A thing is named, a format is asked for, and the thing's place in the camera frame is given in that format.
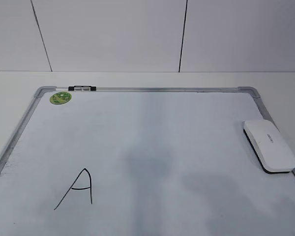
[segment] round sticker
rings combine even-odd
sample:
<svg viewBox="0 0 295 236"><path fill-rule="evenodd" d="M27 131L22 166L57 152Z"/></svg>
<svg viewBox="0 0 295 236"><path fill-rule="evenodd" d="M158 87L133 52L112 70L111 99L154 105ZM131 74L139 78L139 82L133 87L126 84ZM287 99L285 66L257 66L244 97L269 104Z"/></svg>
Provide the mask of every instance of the round sticker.
<svg viewBox="0 0 295 236"><path fill-rule="evenodd" d="M61 105L71 100L71 94L68 92L57 92L50 97L50 102L55 105Z"/></svg>

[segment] gray plastic corner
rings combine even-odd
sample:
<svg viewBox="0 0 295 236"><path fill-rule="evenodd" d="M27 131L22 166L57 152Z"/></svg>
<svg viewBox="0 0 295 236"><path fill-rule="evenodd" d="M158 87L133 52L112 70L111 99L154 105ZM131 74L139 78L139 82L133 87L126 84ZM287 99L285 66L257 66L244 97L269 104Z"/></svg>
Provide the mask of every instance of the gray plastic corner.
<svg viewBox="0 0 295 236"><path fill-rule="evenodd" d="M253 96L254 98L261 98L260 94L258 93L258 91L254 87L242 86L242 87L238 87L238 90L240 92L246 92L246 93L250 94L251 96Z"/></svg>
<svg viewBox="0 0 295 236"><path fill-rule="evenodd" d="M42 86L36 91L34 97L42 97L46 92L56 91L56 88L56 86Z"/></svg>

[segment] letter a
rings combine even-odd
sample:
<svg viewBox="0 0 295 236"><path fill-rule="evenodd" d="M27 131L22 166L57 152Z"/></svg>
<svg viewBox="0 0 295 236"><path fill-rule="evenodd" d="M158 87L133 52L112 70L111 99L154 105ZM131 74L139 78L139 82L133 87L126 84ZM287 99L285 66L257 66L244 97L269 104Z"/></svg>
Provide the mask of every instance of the letter a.
<svg viewBox="0 0 295 236"><path fill-rule="evenodd" d="M75 182L78 180L78 178L80 177L80 175L82 174L82 172L85 171L88 174L88 178L89 178L89 187L86 188L73 188L73 185L75 184ZM61 204L61 202L63 201L63 199L65 198L65 196L68 194L68 192L70 190L85 190L85 189L89 189L89 195L90 195L90 203L93 204L93 200L92 200L92 178L90 176L89 171L84 168L83 170L81 170L81 172L78 174L77 178L74 180L73 184L70 186L70 188L68 189L68 191L65 193L65 195L62 197L62 199L60 200L60 202L58 203L58 205L56 206L56 208L54 210L56 210L59 205Z"/></svg>

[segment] white wall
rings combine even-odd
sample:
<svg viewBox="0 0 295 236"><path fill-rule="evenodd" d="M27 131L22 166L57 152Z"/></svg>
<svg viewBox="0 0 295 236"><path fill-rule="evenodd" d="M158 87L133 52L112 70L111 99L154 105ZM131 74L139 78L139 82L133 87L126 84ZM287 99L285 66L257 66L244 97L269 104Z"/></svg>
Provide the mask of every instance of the white wall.
<svg viewBox="0 0 295 236"><path fill-rule="evenodd" d="M0 0L0 70L50 71L30 0Z"/></svg>
<svg viewBox="0 0 295 236"><path fill-rule="evenodd" d="M295 71L295 0L189 0L181 71Z"/></svg>
<svg viewBox="0 0 295 236"><path fill-rule="evenodd" d="M33 4L53 71L178 71L186 0ZM0 0L0 70L50 70L30 0ZM189 0L181 71L295 71L295 0Z"/></svg>
<svg viewBox="0 0 295 236"><path fill-rule="evenodd" d="M185 0L34 0L53 71L177 71Z"/></svg>

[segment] white table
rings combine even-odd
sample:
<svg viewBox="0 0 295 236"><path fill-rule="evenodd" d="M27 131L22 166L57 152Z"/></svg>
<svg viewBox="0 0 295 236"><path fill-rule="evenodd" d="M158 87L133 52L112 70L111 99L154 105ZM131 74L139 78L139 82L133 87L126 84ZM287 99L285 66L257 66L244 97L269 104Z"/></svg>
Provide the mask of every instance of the white table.
<svg viewBox="0 0 295 236"><path fill-rule="evenodd" d="M40 86L255 87L295 154L295 73L0 72L0 152Z"/></svg>

